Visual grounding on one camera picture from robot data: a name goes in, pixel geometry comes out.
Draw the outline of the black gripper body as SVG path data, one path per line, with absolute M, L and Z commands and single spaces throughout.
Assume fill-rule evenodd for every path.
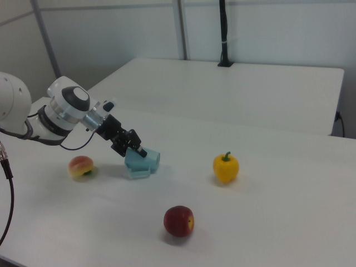
M 120 121 L 112 115 L 108 115 L 96 130 L 96 133 L 104 140 L 112 142 L 111 148 L 120 156 L 125 157 L 127 149 L 134 152 L 141 146 L 141 139 L 134 129 L 125 130 Z

